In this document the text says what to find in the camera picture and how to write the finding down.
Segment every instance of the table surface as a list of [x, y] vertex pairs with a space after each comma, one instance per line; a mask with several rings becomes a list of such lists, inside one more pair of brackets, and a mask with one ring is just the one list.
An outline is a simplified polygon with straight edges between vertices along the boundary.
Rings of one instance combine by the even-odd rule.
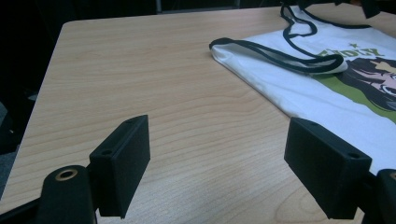
[[[151, 161], [127, 217], [100, 223], [361, 223], [328, 220], [283, 160], [290, 119], [216, 63], [208, 44], [286, 27], [278, 7], [67, 23], [53, 52], [0, 213], [40, 195], [57, 168], [124, 120], [148, 114]], [[396, 36], [396, 16], [317, 5], [323, 19]]]

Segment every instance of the printed graphic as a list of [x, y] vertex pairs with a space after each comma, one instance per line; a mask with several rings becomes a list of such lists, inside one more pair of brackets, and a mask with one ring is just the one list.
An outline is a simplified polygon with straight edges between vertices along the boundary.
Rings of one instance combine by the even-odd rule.
[[336, 50], [336, 49], [325, 49], [319, 56], [327, 56], [331, 54], [339, 54], [343, 58], [359, 57], [359, 56], [384, 56], [378, 52], [378, 49], [358, 49], [357, 44], [349, 44], [353, 49]]
[[360, 90], [376, 107], [396, 111], [396, 61], [377, 57], [346, 62], [348, 69], [336, 76], [340, 81]]

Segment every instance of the white fabric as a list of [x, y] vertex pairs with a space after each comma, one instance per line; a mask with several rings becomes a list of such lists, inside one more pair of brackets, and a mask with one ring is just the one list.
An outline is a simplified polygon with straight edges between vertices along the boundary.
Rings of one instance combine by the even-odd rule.
[[[383, 58], [396, 59], [396, 39], [374, 28], [340, 28], [316, 21], [297, 7], [292, 7], [292, 10], [295, 16], [312, 21], [318, 28], [315, 35], [291, 39], [301, 49], [318, 55], [323, 50], [353, 49], [350, 44], [357, 43], [366, 49], [380, 49]], [[291, 29], [292, 33], [299, 34], [310, 31], [309, 26], [298, 23]], [[246, 40], [302, 59], [311, 58], [294, 49], [282, 33], [283, 30]], [[211, 51], [217, 62], [245, 80], [287, 115], [317, 122], [372, 157], [370, 171], [373, 174], [376, 175], [381, 169], [396, 169], [396, 125], [393, 121], [378, 116], [366, 105], [356, 104], [328, 89], [310, 76], [266, 63], [243, 47], [235, 44], [215, 45]], [[375, 55], [359, 57], [375, 58]]]

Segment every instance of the black mount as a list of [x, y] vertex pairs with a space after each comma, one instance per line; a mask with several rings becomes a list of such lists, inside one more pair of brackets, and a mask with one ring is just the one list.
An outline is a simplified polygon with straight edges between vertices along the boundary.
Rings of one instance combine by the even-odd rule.
[[328, 218], [353, 219], [359, 207], [363, 223], [396, 223], [396, 170], [372, 175], [369, 156], [317, 123], [291, 118], [285, 161]]
[[149, 160], [148, 116], [125, 120], [87, 167], [52, 172], [40, 198], [4, 213], [0, 223], [96, 223], [96, 209], [102, 217], [124, 218]]

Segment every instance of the green print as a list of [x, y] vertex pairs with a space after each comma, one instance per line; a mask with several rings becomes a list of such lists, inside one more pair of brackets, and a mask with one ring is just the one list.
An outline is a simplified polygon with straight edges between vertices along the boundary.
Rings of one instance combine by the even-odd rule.
[[346, 50], [325, 49], [318, 56], [326, 56], [330, 54], [339, 54], [344, 58], [358, 57], [358, 56], [384, 56], [378, 52], [378, 49], [346, 49]]
[[352, 46], [354, 49], [356, 49], [358, 47], [357, 44], [349, 44], [349, 46]]

